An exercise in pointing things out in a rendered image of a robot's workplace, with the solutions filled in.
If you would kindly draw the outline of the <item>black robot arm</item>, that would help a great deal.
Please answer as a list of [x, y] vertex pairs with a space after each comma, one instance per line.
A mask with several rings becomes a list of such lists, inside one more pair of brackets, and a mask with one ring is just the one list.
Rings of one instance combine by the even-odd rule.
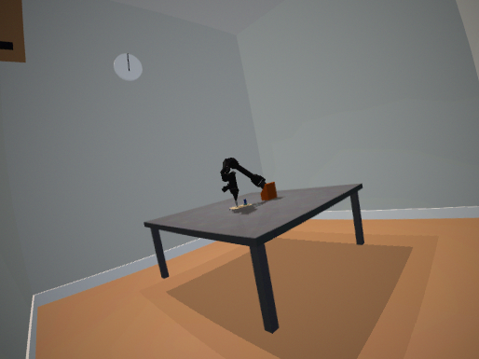
[[[241, 173], [245, 174], [247, 177], [249, 177], [251, 179], [251, 182], [254, 183], [257, 187], [261, 187], [262, 189], [264, 188], [264, 186], [266, 184], [266, 182], [265, 182], [266, 179], [264, 177], [262, 177], [261, 175], [250, 173], [245, 168], [240, 166], [239, 163], [234, 158], [225, 159], [224, 162], [223, 162], [223, 169], [222, 169], [222, 171], [220, 171], [220, 174], [221, 174], [222, 180], [224, 182], [236, 180], [235, 172], [233, 171], [233, 172], [229, 173], [230, 168], [231, 169], [237, 169]], [[227, 186], [223, 186], [223, 188], [222, 188], [224, 193], [229, 189], [231, 189], [229, 184], [227, 184]]]

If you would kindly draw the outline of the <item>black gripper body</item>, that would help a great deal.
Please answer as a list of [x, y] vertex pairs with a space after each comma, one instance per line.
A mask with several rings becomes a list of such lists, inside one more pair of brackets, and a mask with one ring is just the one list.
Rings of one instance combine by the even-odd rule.
[[230, 185], [230, 187], [231, 187], [231, 189], [229, 189], [229, 190], [230, 190], [230, 193], [238, 192], [238, 191], [239, 191], [236, 180], [228, 181], [228, 182], [229, 182], [229, 185]]

